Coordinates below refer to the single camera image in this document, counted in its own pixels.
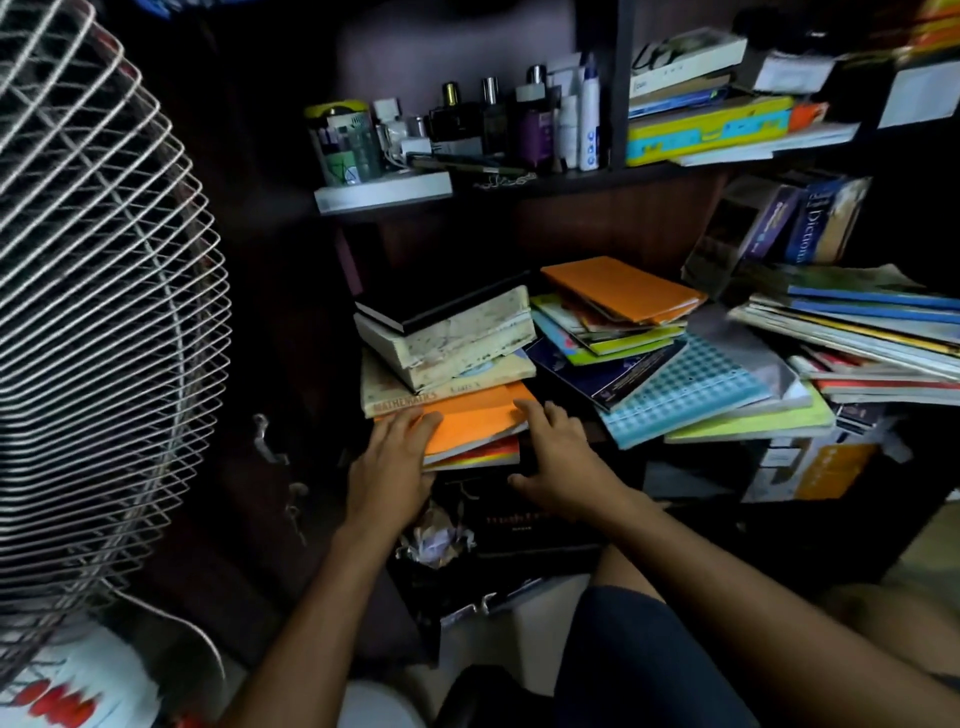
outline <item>electric fan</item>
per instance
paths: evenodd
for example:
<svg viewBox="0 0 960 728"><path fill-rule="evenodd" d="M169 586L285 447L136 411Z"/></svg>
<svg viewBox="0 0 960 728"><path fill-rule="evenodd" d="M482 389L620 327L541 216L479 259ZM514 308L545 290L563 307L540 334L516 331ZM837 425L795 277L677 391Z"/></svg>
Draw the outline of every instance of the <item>electric fan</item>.
<svg viewBox="0 0 960 728"><path fill-rule="evenodd" d="M228 285L189 171L89 4L0 0L0 702L127 586L214 426Z"/></svg>

